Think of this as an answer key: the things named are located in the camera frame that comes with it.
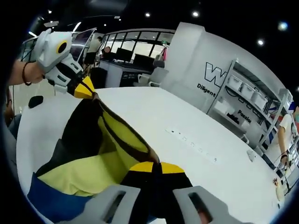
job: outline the wrist bracelet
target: wrist bracelet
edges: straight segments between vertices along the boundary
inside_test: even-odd
[[[282,160],[285,157],[288,157],[288,156],[287,155],[282,155],[280,160]]]
[[[25,78],[25,68],[27,66],[27,64],[29,64],[30,62],[26,62],[25,65],[24,65],[24,68],[23,68],[23,72],[22,72],[22,79],[23,79],[23,82],[25,83],[26,86],[29,86],[31,85],[32,83],[30,82],[27,82],[26,81],[26,78]]]

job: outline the shelf rack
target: shelf rack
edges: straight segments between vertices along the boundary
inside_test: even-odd
[[[233,72],[237,72],[241,76],[243,76],[249,83],[252,83],[257,89],[259,89],[266,97],[268,98],[268,103],[264,107],[264,110],[261,110],[258,108],[251,99],[246,98],[240,91],[232,89],[230,86],[228,86],[228,80],[232,76]],[[237,60],[233,60],[229,70],[228,74],[226,75],[224,82],[214,99],[211,107],[209,108],[207,114],[210,113],[210,111],[214,108],[215,104],[219,99],[221,99],[224,95],[224,91],[228,90],[230,92],[233,92],[234,94],[237,94],[239,97],[241,97],[243,100],[246,101],[247,104],[251,105],[253,110],[256,112],[256,114],[259,114],[260,120],[258,121],[258,124],[261,125],[263,122],[267,122],[270,127],[265,131],[264,130],[264,135],[260,139],[258,143],[258,147],[262,150],[263,153],[265,153],[265,148],[263,147],[263,143],[267,140],[268,136],[272,131],[277,132],[278,129],[276,128],[276,123],[278,121],[279,116],[286,115],[288,113],[288,108],[285,108],[285,103],[287,100],[287,96],[285,95],[283,99],[279,97],[279,95],[275,92],[273,92],[263,81],[261,81],[256,75],[254,75],[251,71],[246,69],[241,63],[239,63]],[[275,113],[275,117],[272,119],[269,116],[267,116],[269,112],[269,108],[271,104],[275,104],[278,110]],[[233,120],[231,120],[229,117],[227,117],[224,114],[221,114],[226,120],[230,121],[234,126],[236,126],[240,131],[244,132],[244,130]]]

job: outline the garment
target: garment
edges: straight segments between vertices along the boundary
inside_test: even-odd
[[[52,222],[73,219],[92,196],[120,184],[131,166],[152,161],[153,154],[145,140],[103,102],[83,99],[50,160],[32,173],[28,199]]]
[[[15,115],[15,117],[13,118],[13,120],[11,121],[11,123],[8,126],[10,133],[14,136],[15,139],[17,139],[17,136],[18,136],[21,117],[22,117],[21,114]]]
[[[290,114],[284,116],[279,124],[280,127],[285,129],[285,148],[289,149],[292,143],[292,117]],[[281,151],[278,142],[278,133],[275,135],[273,142],[270,144],[266,151],[266,156],[274,164],[278,166],[280,164]]]
[[[14,136],[10,133],[6,124],[2,124],[2,130],[5,140],[5,153],[8,161],[9,168],[15,178],[18,180],[17,163],[16,163],[16,146],[17,141]]]
[[[87,53],[96,53],[100,49],[100,46],[101,46],[101,41],[99,41],[99,39],[97,39],[97,38],[92,39],[90,41],[90,45],[89,45]]]
[[[96,52],[90,52],[87,53],[85,56],[85,60],[84,60],[84,64],[93,64],[95,57],[96,57],[97,53]]]

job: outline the computer monitor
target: computer monitor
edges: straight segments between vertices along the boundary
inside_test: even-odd
[[[130,50],[118,48],[116,51],[115,59],[122,60],[125,62],[130,62],[132,58],[133,52]]]
[[[135,54],[133,64],[145,68],[147,70],[151,70],[154,68],[153,66],[154,60],[155,59],[152,57]]]

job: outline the white table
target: white table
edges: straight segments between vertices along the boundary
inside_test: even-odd
[[[225,202],[235,218],[265,224],[278,212],[272,183],[277,175],[259,156],[251,162],[246,153],[250,148],[217,121],[160,88],[107,88],[97,92],[105,104],[144,137],[161,161],[183,168],[194,186],[204,187]],[[25,195],[32,172],[49,161],[79,102],[63,95],[24,109],[17,141],[17,167]],[[203,156],[170,134],[170,130],[195,140],[210,155]],[[210,160],[211,156],[217,157],[216,163]]]

